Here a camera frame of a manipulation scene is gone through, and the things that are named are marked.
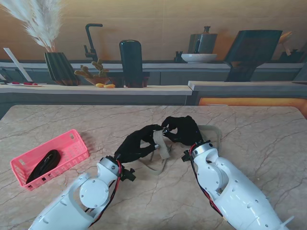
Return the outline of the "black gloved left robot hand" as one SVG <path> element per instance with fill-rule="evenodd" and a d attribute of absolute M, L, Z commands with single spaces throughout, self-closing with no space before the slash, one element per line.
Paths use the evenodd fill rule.
<path fill-rule="evenodd" d="M 116 150 L 115 159 L 121 163 L 129 163 L 146 157 L 158 148 L 153 140 L 153 133 L 162 129 L 160 125 L 148 125 L 134 131 Z"/>

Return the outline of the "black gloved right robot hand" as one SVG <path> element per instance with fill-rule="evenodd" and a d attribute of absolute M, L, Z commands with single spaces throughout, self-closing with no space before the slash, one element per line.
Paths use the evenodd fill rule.
<path fill-rule="evenodd" d="M 191 116 L 167 117 L 162 122 L 162 127 L 167 127 L 169 131 L 165 137 L 174 143 L 181 143 L 185 146 L 192 146 L 195 143 L 203 142 L 200 130 Z"/>

